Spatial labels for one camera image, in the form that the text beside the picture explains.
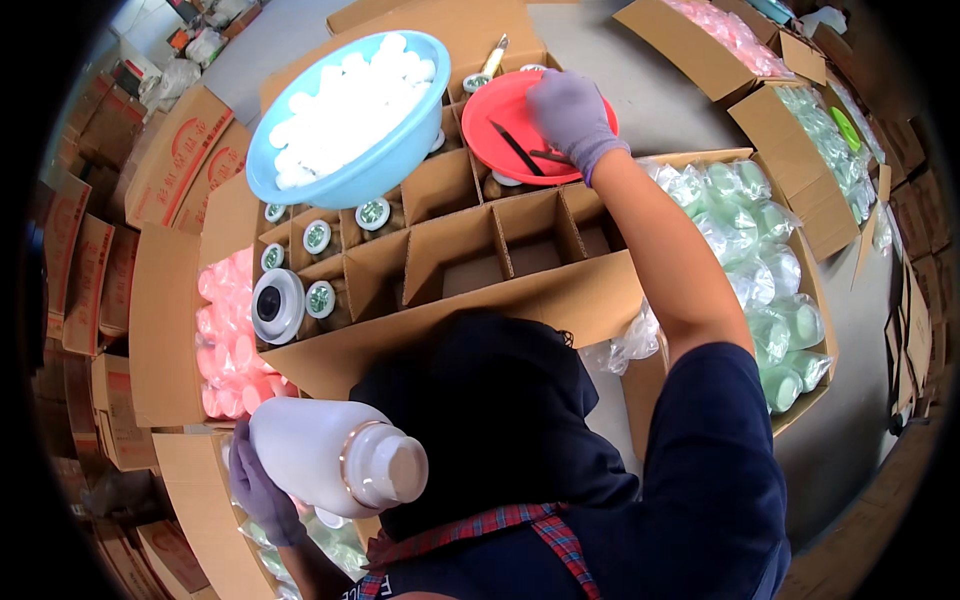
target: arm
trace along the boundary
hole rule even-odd
[[[596,85],[547,71],[527,92],[527,105],[540,133],[570,157],[616,221],[671,362],[711,342],[753,354],[750,329],[723,269],[696,226],[613,135]]]
[[[239,420],[230,445],[230,489],[263,528],[304,600],[340,598],[353,581],[307,535],[293,500],[267,475],[250,443],[250,424]]]

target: green lid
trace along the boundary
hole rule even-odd
[[[830,107],[830,116],[837,122],[837,127],[840,128],[840,134],[847,140],[850,149],[854,152],[860,150],[860,146],[862,146],[860,136],[856,134],[856,130],[853,128],[853,125],[851,125],[847,115],[837,107]]]

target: plaid collar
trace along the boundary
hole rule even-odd
[[[589,600],[600,600],[600,592],[584,560],[580,540],[557,516],[557,511],[566,508],[564,503],[512,504],[501,506],[479,515],[441,525],[400,543],[393,543],[380,530],[376,540],[371,540],[367,550],[370,564],[365,566],[370,573],[360,585],[357,600],[373,600],[383,584],[383,576],[389,564],[422,556],[431,550],[457,540],[479,538],[488,533],[529,524],[560,558],[570,573],[577,579]]]

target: bottle neck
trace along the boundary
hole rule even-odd
[[[412,502],[426,486],[423,446],[384,422],[360,425],[341,460],[350,493],[371,509],[383,511]]]

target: stacked cardboard box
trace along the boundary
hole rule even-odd
[[[156,223],[200,234],[207,196],[243,169],[250,139],[210,90],[188,89],[144,141],[124,197],[128,225]]]

